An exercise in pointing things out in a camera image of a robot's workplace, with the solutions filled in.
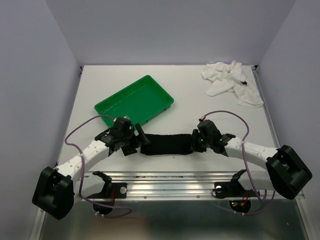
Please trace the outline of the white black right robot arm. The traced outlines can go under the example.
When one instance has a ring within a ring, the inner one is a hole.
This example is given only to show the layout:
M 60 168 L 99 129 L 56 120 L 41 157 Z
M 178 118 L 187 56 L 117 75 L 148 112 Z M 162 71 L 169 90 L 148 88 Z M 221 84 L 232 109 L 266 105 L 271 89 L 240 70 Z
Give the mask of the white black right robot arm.
M 207 149 L 225 157 L 240 159 L 245 165 L 229 182 L 220 184 L 219 198 L 236 197 L 246 191 L 254 195 L 264 190 L 275 191 L 293 200 L 313 177 L 297 153 L 287 145 L 265 147 L 243 142 L 229 133 L 222 135 L 217 130 L 194 129 L 191 150 L 203 153 Z

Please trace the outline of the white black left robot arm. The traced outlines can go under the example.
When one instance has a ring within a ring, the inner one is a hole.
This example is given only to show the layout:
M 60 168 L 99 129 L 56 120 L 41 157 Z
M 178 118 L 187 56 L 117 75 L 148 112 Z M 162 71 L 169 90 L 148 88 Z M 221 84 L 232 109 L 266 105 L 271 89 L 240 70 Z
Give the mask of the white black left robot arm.
M 39 175 L 32 203 L 57 220 L 64 218 L 81 201 L 98 194 L 111 193 L 111 178 L 100 171 L 85 177 L 85 173 L 118 150 L 125 156 L 150 144 L 140 124 L 115 124 L 99 133 L 94 140 L 64 164 L 46 167 Z

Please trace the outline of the green plastic tray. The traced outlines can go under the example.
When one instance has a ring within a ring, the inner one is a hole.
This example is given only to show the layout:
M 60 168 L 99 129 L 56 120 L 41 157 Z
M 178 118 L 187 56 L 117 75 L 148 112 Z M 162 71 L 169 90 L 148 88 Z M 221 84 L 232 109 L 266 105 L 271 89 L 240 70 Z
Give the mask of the green plastic tray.
M 114 118 L 128 116 L 131 122 L 144 125 L 174 103 L 174 98 L 150 75 L 145 75 L 94 106 L 109 127 Z

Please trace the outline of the black t shirt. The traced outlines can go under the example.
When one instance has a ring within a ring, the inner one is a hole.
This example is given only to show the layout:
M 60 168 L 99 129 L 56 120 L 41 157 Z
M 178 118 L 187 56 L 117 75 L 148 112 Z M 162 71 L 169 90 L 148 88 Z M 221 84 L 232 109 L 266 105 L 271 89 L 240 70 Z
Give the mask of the black t shirt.
M 140 153 L 147 156 L 192 154 L 191 134 L 146 134 L 149 144 L 140 147 Z

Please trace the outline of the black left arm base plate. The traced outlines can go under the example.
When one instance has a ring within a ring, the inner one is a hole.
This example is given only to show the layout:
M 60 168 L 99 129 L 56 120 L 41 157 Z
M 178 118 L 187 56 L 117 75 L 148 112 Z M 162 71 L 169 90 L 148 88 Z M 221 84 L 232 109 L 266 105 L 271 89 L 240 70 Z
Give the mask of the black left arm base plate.
M 102 191 L 89 195 L 88 199 L 126 199 L 127 198 L 126 182 L 113 182 L 109 186 L 104 186 Z

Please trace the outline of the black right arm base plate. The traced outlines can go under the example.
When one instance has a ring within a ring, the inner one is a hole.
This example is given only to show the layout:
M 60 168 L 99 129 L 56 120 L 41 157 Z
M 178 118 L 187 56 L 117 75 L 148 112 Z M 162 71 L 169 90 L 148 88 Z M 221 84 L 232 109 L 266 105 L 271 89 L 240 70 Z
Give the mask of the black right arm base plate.
M 255 197 L 253 190 L 245 190 L 240 183 L 231 181 L 215 182 L 211 195 L 217 199 Z

